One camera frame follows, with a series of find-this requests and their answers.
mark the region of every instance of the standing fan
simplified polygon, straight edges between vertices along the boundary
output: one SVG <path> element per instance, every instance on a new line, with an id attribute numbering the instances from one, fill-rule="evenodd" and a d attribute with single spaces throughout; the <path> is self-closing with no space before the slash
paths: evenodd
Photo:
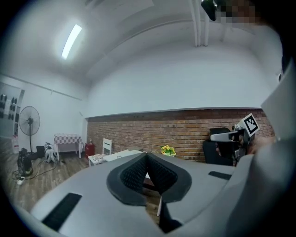
<path id="1" fill-rule="evenodd" d="M 22 132 L 30 138 L 30 149 L 32 152 L 31 136 L 33 136 L 40 127 L 40 117 L 37 110 L 32 106 L 23 108 L 19 115 L 19 127 Z"/>

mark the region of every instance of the brick wall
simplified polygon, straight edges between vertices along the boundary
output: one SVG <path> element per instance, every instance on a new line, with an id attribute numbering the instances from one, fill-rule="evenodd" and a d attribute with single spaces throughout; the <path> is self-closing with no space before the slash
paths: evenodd
<path id="1" fill-rule="evenodd" d="M 176 157 L 204 162 L 203 141 L 209 139 L 210 128 L 232 128 L 249 113 L 260 125 L 257 136 L 274 136 L 262 110 L 187 110 L 151 112 L 90 118 L 87 139 L 92 138 L 96 153 L 102 153 L 103 138 L 112 140 L 112 153 L 130 146 L 159 152 L 160 147 L 175 148 Z"/>

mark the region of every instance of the black chair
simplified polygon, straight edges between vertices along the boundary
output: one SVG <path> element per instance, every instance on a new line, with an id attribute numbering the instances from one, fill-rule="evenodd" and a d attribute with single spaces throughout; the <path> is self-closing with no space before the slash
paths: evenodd
<path id="1" fill-rule="evenodd" d="M 212 128 L 210 129 L 210 135 L 230 132 L 228 128 Z M 203 153 L 205 157 L 205 162 L 207 164 L 216 165 L 228 165 L 233 166 L 233 160 L 231 159 L 232 144 L 230 143 L 218 143 L 219 149 L 222 154 L 226 154 L 226 157 L 219 156 L 216 151 L 216 143 L 210 140 L 205 140 L 203 142 Z"/>

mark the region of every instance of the checkered tablecloth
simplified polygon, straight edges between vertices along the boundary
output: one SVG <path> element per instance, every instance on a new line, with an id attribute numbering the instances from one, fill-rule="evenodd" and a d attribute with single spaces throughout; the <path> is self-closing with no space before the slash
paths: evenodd
<path id="1" fill-rule="evenodd" d="M 82 143 L 79 134 L 57 133 L 55 134 L 54 144 L 67 144 L 67 143 Z"/>

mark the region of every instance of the table with checkered tablecloth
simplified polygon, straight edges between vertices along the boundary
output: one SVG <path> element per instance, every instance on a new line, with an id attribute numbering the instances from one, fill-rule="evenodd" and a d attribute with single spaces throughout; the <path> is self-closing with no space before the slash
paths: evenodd
<path id="1" fill-rule="evenodd" d="M 74 143 L 76 145 L 75 152 L 77 154 L 77 148 L 78 148 L 78 154 L 79 158 L 81 158 L 81 152 L 83 148 L 83 142 L 81 139 L 81 136 L 79 134 L 68 134 L 68 133 L 57 133 L 54 135 L 54 147 L 57 153 L 57 156 L 59 158 L 59 144 L 72 144 Z"/>

